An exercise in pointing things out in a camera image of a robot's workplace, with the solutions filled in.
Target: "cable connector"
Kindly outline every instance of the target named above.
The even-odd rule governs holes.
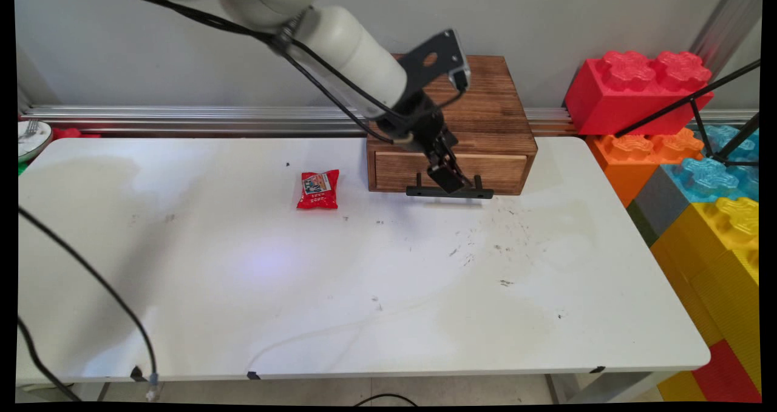
[[[148,392],[146,393],[146,400],[148,403],[155,402],[159,398],[159,375],[152,373],[148,377]]]
[[[294,34],[297,33],[300,22],[305,17],[305,14],[312,7],[302,10],[297,16],[289,19],[284,23],[283,27],[270,39],[269,47],[271,50],[277,53],[285,53],[288,50],[291,43],[294,41]]]

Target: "white plate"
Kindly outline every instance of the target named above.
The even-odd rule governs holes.
[[[30,124],[29,121],[17,123],[17,138],[24,136],[28,124]],[[52,138],[53,130],[51,130],[51,126],[45,122],[38,122],[38,130],[35,135],[17,141],[19,142],[19,163],[24,163],[41,154],[41,151],[51,142]]]

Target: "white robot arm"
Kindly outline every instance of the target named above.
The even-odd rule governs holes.
[[[471,186],[450,150],[458,141],[447,130],[441,107],[422,91],[423,86],[444,73],[459,90],[459,96],[468,88],[469,66],[455,31],[436,35],[397,61],[346,9],[312,8],[313,1],[219,0],[235,23],[264,33],[290,34],[295,44],[289,44],[285,52],[316,72],[328,88],[366,119],[376,121],[394,143],[424,152],[430,161],[427,173],[447,193]],[[378,100],[383,108],[389,108],[388,112],[369,102],[299,45],[318,55],[352,85]],[[434,67],[422,64],[429,53],[438,55]]]

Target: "drawer front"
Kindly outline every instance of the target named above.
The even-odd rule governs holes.
[[[526,169],[525,155],[457,154],[456,161],[464,176],[474,182],[475,175],[483,179],[485,189],[495,194],[517,195]],[[424,186],[436,186],[427,176],[429,161],[423,154],[406,152],[375,152],[375,187],[379,191],[404,192],[416,185],[416,173],[422,175]]]

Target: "floor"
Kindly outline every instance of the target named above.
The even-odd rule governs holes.
[[[579,375],[580,387],[598,375]],[[108,386],[103,401],[145,401],[148,385],[124,382]],[[64,400],[57,390],[36,390],[47,400]],[[353,406],[378,393],[397,393],[419,406],[489,406],[551,404],[545,376],[387,377],[358,379],[245,380],[229,382],[165,382],[159,402],[206,404],[271,404]],[[663,401],[653,388],[633,402]],[[383,397],[364,406],[408,406]]]

